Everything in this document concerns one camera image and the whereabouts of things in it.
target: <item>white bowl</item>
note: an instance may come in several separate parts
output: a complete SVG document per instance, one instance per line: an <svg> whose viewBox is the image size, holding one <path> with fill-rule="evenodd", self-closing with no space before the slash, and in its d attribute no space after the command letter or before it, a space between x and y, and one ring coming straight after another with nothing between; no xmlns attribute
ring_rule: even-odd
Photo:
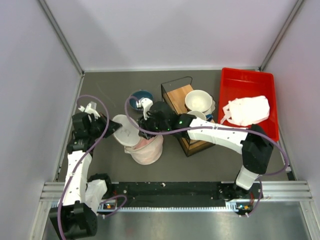
<svg viewBox="0 0 320 240"><path fill-rule="evenodd" d="M201 111L188 111L187 114L196 116L197 118L200 118L205 121L207 120L206 115Z"/></svg>
<svg viewBox="0 0 320 240"><path fill-rule="evenodd" d="M212 104L211 104L211 107L204 112L204 115L208 115L208 114L212 114L215 110L216 110L216 101L212 98Z"/></svg>
<svg viewBox="0 0 320 240"><path fill-rule="evenodd" d="M212 97L209 93L202 90L193 90L189 92L184 99L186 107L190 111L206 112L210 110L213 104Z"/></svg>

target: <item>cable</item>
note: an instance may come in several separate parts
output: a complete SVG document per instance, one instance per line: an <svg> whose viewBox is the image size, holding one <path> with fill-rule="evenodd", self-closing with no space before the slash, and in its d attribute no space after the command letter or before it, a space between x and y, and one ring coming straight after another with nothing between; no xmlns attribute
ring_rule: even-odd
<svg viewBox="0 0 320 240"><path fill-rule="evenodd" d="M253 194L253 192L250 192L250 205L253 205L255 203L255 196Z"/></svg>
<svg viewBox="0 0 320 240"><path fill-rule="evenodd" d="M104 103L103 103L99 98L97 98L97 97L95 97L95 96L92 96L92 95L81 95L81 96L79 96L78 99L76 100L77 104L78 104L79 100L82 99L82 98L92 98L92 99L98 101L98 102L102 105L102 107L104 108L104 111L105 111L105 113L106 113L106 125L105 125L105 128L104 128L103 133L101 134L101 136L100 136L100 137L95 141L95 143L82 155L82 157L79 159L79 161L77 162L77 164L74 166L74 169L73 169L73 171L72 171L73 174L76 172L77 168L79 167L79 165L81 164L81 162L83 161L83 159L95 148L95 146L96 146L96 145L101 141L101 139L104 137L104 135L105 135L106 132L107 132L107 129L108 129L108 127L109 127L109 122L110 122L108 109L107 109L107 107L104 105ZM67 192L67 190L68 190L68 187L69 187L69 185L70 185L70 183L71 183L72 178L73 178L73 176L71 175L71 176L69 177L69 179L68 179L68 181L67 181L64 189L63 189L63 192L62 192L62 195L61 195L61 199L60 199L60 202L59 202L59 204L58 204L58 210L57 210L57 222L58 222L59 233L60 233L60 236L61 236L62 240L67 240L67 239L66 239L66 237L65 237L65 235L64 235L64 231L63 231L63 229L62 229L62 223L61 223L61 208L62 208L62 204L63 204L64 197L65 197L65 195L66 195L66 192ZM117 197L123 197L123 195L114 196L113 199L114 199L114 198L117 198ZM125 198L125 201L122 203L121 207L122 207L122 206L126 203L126 201L127 201L127 197L124 196L124 198Z"/></svg>
<svg viewBox="0 0 320 240"><path fill-rule="evenodd" d="M111 200L113 200L113 199L117 199L117 198L119 198L119 197L124 198L123 203L122 203L120 206L118 206L118 207L116 208L116 210L114 210L113 212L109 213L108 215L105 215L105 218L108 218L108 217L114 215L116 212L118 212L118 211L126 204L126 202L127 202L127 196L126 196L126 195L123 195L123 194L119 194L119 195L110 197L110 198L108 198L107 200L104 200L103 202L100 203L100 205L102 205L102 204L105 204L105 203L107 203L107 202L109 202L109 201L111 201Z"/></svg>
<svg viewBox="0 0 320 240"><path fill-rule="evenodd" d="M156 131L148 131L145 130L141 127L139 127L130 117L129 112L128 112L128 106L129 106L129 101L130 99L134 99L137 102L139 101L139 99L135 96L129 96L125 103L124 103L124 111L125 111L125 115L128 118L128 121L139 131L146 133L146 134L151 134L151 135L170 135L170 134L176 134L176 133L180 133L180 132L184 132L184 131L188 131L188 130L195 130L195 129L213 129L212 126L194 126L194 127L185 127L185 128L181 128L181 129L177 129L177 130L172 130L172 131L161 131L161 132L156 132Z"/></svg>
<svg viewBox="0 0 320 240"><path fill-rule="evenodd" d="M254 205L253 209L251 210L251 212L249 212L247 214L247 217L250 217L254 213L254 211L257 209L257 207L258 207L258 205L260 203L260 200L262 198L262 181L260 180L259 177L257 179L258 179L258 181L260 183L260 194L259 194L258 200L256 201L256 204Z"/></svg>
<svg viewBox="0 0 320 240"><path fill-rule="evenodd" d="M271 173L265 173L264 176L274 176L274 175L280 174L280 173L284 172L287 169L287 167L289 166L289 157L288 157L287 153L285 152L285 150L277 142L275 142L273 139L271 139L267 135L264 135L263 133L260 133L260 132L257 132L257 131L253 131L253 130L250 130L250 129L243 129L243 128L217 127L215 129L233 131L233 132L238 131L238 132L246 132L246 133L249 133L249 134L255 134L255 135L258 135L258 136L268 140L270 143L272 143L274 146L276 146L279 149L279 151L281 152L281 154L282 154L282 156L284 158L284 166L279 171L275 171L275 172L271 172ZM247 215L248 217L251 216L251 214L256 210L256 208L259 205L259 202L260 202L260 200L262 198L262 182L261 182L260 178L257 178L257 179L260 182L260 194L259 194L257 202L254 205L252 211Z"/></svg>
<svg viewBox="0 0 320 240"><path fill-rule="evenodd" d="M178 129L178 130L172 130L172 131L166 131L166 132L153 132L153 131L148 131L145 129L142 129L141 127L137 126L130 118L129 113L128 113L128 105L129 105L129 100L130 99L135 99L137 102L139 101L139 99L135 96L130 96L127 98L127 100L125 101L124 104L124 111L125 111L125 115L127 116L129 122L138 130L140 130L141 132L147 133L147 134L151 134L151 135L169 135L169 134L175 134L175 133L179 133L179 132L183 132L183 131L188 131L188 130L195 130L195 129L213 129L213 127L206 127L206 126L196 126L196 127L186 127L186 128L182 128L182 129ZM254 135L258 135L266 140L268 140L270 143L272 143L274 146L276 146L279 151L281 152L283 158L284 158L284 166L283 168L281 168L278 171L275 172L271 172L271 173L265 173L264 176L274 176L277 175L279 173L284 172L287 167L289 166L289 157L287 155L287 153L285 152L285 150L277 143L275 142L273 139L271 139L270 137L268 137L267 135L257 132L257 131L253 131L250 129L246 129L246 128L233 128L233 127L215 127L214 129L219 129L219 130L225 130L225 131L232 131L232 132L245 132L245 133L249 133L249 134L254 134ZM262 198L262 182L259 178L257 178L258 181L260 182L260 194L259 194L259 198L257 199L257 202L255 204L255 206L253 207L252 211L248 214L248 217L251 216L251 214L256 210L257 206L259 205L259 202Z"/></svg>
<svg viewBox="0 0 320 240"><path fill-rule="evenodd" d="M265 173L265 174L263 174L264 176L277 175L277 174L282 173L283 171L285 171L287 169L287 167L289 166L289 157L288 157L287 153L285 152L285 150L277 142L275 142L273 139L271 139L267 135L264 135L261 132L257 132L257 131L253 131L253 130L245 129L245 128L216 127L215 129L232 131L232 132L236 132L237 131L237 132L245 132L245 133L249 133L249 134L255 134L255 135L258 135L258 136L268 140L270 143L272 143L274 146L276 146L279 149L279 151L281 152L281 154L282 154L282 156L284 158L284 166L279 171L275 171L275 172L271 172L271 173Z"/></svg>

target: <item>blue bowl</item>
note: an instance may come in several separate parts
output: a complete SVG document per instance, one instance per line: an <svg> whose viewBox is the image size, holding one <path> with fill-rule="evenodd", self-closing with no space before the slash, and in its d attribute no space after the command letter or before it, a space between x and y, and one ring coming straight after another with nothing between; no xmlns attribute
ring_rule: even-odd
<svg viewBox="0 0 320 240"><path fill-rule="evenodd" d="M148 98L148 99L150 99L152 101L154 100L154 96L150 92L145 91L145 90L136 91L136 92L132 93L130 96L134 96L134 97L138 98L139 100L142 99L142 98ZM130 99L129 103L130 103L130 106L134 110L137 110L137 111L140 111L140 112L143 111L142 109L138 109L137 108L137 104L136 104L136 101L134 99Z"/></svg>

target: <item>gray mat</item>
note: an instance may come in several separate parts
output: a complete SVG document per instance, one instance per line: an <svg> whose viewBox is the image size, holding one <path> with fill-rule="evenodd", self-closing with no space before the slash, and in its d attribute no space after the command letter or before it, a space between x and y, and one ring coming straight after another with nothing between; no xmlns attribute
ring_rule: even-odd
<svg viewBox="0 0 320 240"><path fill-rule="evenodd" d="M81 95L89 94L100 98L113 118L117 114L124 114L125 100L136 90L148 90L156 101L160 101L161 83L185 76L193 77L193 89L205 90L212 94L218 109L220 70L86 73ZM89 101L82 99L80 103L85 106ZM103 112L101 106L98 105L97 109ZM140 116L132 109L130 115L134 119ZM64 181L67 166L65 158L59 175L60 181ZM241 166L241 155L218 145L186 157L173 136L164 137L163 153L158 161L151 165L140 165L129 154L125 154L123 146L111 136L103 139L95 148L88 177L95 173L108 173L113 182L234 181ZM282 167L281 155L275 149L267 172L275 172ZM285 173L265 176L262 179L288 180Z"/></svg>

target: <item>white plate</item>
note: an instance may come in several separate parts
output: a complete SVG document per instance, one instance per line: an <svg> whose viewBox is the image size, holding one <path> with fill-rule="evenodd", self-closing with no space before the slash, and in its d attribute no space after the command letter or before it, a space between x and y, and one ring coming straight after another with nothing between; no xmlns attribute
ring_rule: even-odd
<svg viewBox="0 0 320 240"><path fill-rule="evenodd" d="M209 110L204 112L204 115L212 114L216 110L216 101L211 97L212 102L211 102L211 107Z"/></svg>
<svg viewBox="0 0 320 240"><path fill-rule="evenodd" d="M141 137L139 136L139 130L129 122L126 115L123 115L123 114L116 115L114 116L112 121L122 124L122 127L120 127L113 134L114 138L120 144L126 147L134 147L139 143L141 139Z"/></svg>

